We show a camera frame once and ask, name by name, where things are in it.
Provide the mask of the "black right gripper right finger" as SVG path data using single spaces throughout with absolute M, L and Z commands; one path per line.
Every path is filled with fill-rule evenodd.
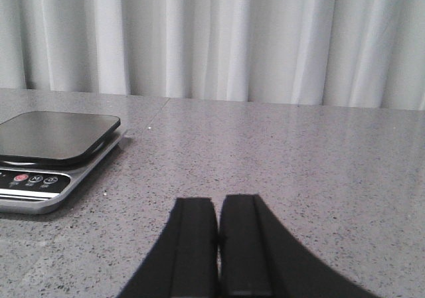
M 372 297 L 332 270 L 258 195 L 226 196 L 220 215 L 223 297 Z

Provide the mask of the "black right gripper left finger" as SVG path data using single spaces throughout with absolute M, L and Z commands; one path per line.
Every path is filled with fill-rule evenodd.
M 218 228 L 209 198 L 178 198 L 120 297 L 216 297 Z

